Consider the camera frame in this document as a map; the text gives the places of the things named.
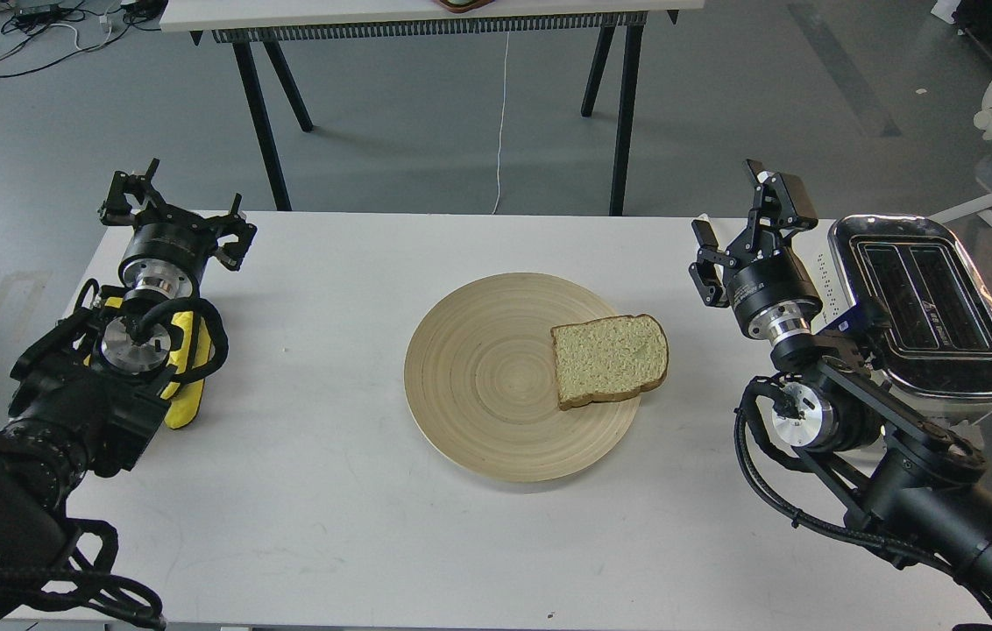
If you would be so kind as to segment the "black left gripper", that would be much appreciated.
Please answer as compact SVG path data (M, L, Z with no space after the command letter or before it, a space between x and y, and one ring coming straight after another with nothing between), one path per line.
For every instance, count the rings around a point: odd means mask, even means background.
M119 264L124 287L198 291L212 257L239 271L259 231L240 211L241 195L233 195L224 215L179 210L165 216L164 197L152 184L157 167L159 159L152 159L143 173L116 171L98 211L103 226L137 227Z

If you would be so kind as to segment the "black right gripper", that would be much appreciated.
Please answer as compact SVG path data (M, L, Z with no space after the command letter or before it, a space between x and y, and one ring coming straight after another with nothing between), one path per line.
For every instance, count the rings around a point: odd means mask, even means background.
M724 285L716 266L731 264L732 256L718 247L709 221L695 219L691 227L698 250L689 273L705 305L727 308L731 300L743 335L760 340L763 327L754 320L768 308L794 302L808 321L822 310L815 283L791 248L793 236L815 229L819 216L799 176L767 169L759 160L745 160L745 168L754 199L746 229L728 248L738 264L725 269Z

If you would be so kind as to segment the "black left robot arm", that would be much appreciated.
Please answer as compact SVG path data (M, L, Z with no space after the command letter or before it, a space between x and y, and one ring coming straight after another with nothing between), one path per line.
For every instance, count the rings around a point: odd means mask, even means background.
M73 518L71 492L88 474L130 471L163 427L198 415L205 380L230 344L200 293L205 266L236 271L255 224L240 197L222 216L168 203L159 166L118 171L98 212L132 237L119 283L88 280L67 318L11 368L18 387L0 428L0 620L16 608L86 607L131 626L163 630L162 599L114 572L118 532Z

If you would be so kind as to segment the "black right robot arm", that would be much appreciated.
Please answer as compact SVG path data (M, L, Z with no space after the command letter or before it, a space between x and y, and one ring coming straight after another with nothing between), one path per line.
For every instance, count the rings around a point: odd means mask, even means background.
M825 310L793 238L818 226L800 177L746 160L753 190L725 249L706 220L690 275L768 341L772 376L751 379L733 421L738 466L768 506L902 568L964 587L992 628L988 460L960 434L992 411L992 298L960 240L921 216L853 215L827 241L846 299Z

